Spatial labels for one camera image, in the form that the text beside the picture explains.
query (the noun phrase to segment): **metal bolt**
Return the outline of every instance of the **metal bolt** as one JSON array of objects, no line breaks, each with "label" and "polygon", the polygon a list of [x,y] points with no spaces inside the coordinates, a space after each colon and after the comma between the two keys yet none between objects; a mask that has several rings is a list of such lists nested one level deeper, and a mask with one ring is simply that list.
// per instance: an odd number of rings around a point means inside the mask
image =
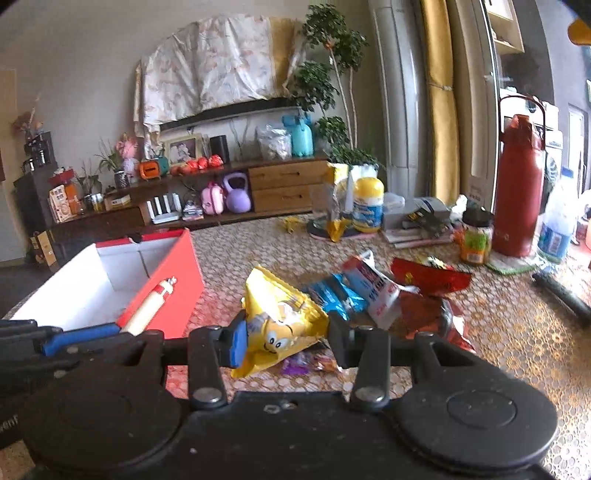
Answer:
[{"label": "metal bolt", "polygon": [[355,397],[367,403],[377,403],[384,399],[385,393],[378,387],[361,387],[355,391]]},{"label": "metal bolt", "polygon": [[281,402],[281,408],[283,408],[283,410],[295,410],[297,404],[290,401],[283,401]]},{"label": "metal bolt", "polygon": [[215,403],[222,399],[222,392],[217,388],[202,387],[193,392],[193,398],[201,403]]},{"label": "metal bolt", "polygon": [[265,405],[262,409],[265,413],[270,413],[271,415],[275,415],[281,411],[281,407],[279,405]]}]

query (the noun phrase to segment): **pink bag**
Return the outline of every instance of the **pink bag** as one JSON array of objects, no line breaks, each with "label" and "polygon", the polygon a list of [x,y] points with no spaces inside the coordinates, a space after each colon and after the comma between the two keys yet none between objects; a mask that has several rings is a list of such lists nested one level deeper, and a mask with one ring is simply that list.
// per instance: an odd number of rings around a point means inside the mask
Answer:
[{"label": "pink bag", "polygon": [[219,215],[223,212],[223,189],[214,182],[201,191],[201,205],[206,215]]}]

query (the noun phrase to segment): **patterned tablecloth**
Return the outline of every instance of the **patterned tablecloth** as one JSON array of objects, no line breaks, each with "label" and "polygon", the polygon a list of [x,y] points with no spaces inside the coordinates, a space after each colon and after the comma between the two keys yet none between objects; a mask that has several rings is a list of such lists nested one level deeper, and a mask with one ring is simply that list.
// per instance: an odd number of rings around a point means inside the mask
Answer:
[{"label": "patterned tablecloth", "polygon": [[[454,245],[397,251],[380,235],[333,244],[311,239],[303,227],[289,235],[278,219],[193,232],[193,241],[206,289],[187,332],[203,325],[227,325],[239,310],[245,280],[257,263],[293,285],[302,285],[337,271],[349,256],[369,248],[383,271],[388,271],[395,255],[411,260],[429,254],[452,264],[458,260]],[[559,431],[544,465],[558,479],[587,480],[591,476],[591,332],[579,328],[560,302],[534,288],[530,275],[503,277],[485,267],[470,270],[474,273],[470,288],[451,296],[465,312],[468,337],[480,356],[548,395],[558,409]],[[585,265],[569,258],[558,276],[591,301],[591,272]],[[278,369],[270,369],[242,380],[232,380],[224,371],[223,379],[230,395],[236,390],[348,392],[354,370],[281,377]],[[186,368],[170,368],[168,378],[169,390],[186,398]],[[401,396],[410,386],[408,369],[392,368],[391,397]],[[31,466],[22,442],[0,452],[4,473],[0,472],[0,480],[17,480]]]}]

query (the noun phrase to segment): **open box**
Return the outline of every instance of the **open box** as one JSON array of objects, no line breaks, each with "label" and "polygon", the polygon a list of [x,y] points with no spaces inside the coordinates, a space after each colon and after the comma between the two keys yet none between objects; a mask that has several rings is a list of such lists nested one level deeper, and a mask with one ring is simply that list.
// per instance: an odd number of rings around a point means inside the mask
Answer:
[{"label": "open box", "polygon": [[203,292],[203,278],[188,230],[144,235],[85,248],[19,308],[12,319],[64,330],[116,322],[124,327],[158,285],[177,282],[147,328],[181,337]]}]

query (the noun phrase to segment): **plant stem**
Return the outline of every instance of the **plant stem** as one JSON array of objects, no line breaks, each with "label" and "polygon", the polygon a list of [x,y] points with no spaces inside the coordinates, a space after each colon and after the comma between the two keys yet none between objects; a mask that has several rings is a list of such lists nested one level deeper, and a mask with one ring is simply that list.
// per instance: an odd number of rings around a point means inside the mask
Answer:
[{"label": "plant stem", "polygon": [[329,48],[330,58],[333,61],[333,67],[336,73],[336,81],[339,85],[339,91],[341,98],[343,99],[343,106],[345,107],[345,118],[347,119],[347,133],[349,134],[349,146],[353,148],[353,136],[351,136],[351,119],[349,118],[349,106],[347,105],[347,99],[345,98],[345,90],[343,88],[343,82],[340,81],[339,65],[336,63],[335,53],[332,48]]},{"label": "plant stem", "polygon": [[355,97],[353,97],[353,69],[349,68],[349,97],[351,98],[351,108],[353,110],[353,148],[357,148],[357,109],[355,108]]}]

